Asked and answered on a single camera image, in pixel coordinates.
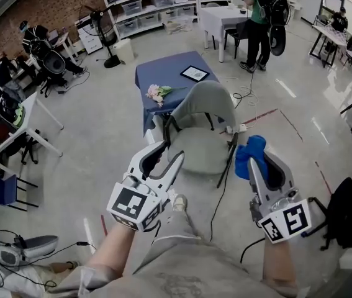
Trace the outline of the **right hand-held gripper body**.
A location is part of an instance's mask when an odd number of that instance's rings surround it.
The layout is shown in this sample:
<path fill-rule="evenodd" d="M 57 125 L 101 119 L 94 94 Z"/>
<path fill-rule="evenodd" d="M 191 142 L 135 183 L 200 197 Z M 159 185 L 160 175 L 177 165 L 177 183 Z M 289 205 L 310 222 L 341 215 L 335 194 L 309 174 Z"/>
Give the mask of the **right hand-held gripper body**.
<path fill-rule="evenodd" d="M 271 243 L 294 238 L 312 227 L 307 199 L 302 199 L 298 189 L 290 189 L 285 196 L 262 203 L 258 198 L 250 202 L 251 216 L 261 227 Z"/>

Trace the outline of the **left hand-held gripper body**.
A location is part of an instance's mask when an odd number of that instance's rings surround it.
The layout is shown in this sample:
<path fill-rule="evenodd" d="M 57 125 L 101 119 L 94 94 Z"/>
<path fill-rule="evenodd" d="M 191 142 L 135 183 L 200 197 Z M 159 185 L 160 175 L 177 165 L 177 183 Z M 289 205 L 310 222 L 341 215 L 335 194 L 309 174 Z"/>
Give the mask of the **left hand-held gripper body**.
<path fill-rule="evenodd" d="M 132 230 L 150 231 L 150 225 L 169 202 L 169 188 L 169 174 L 142 179 L 125 173 L 123 181 L 113 188 L 107 211 L 116 222 Z"/>

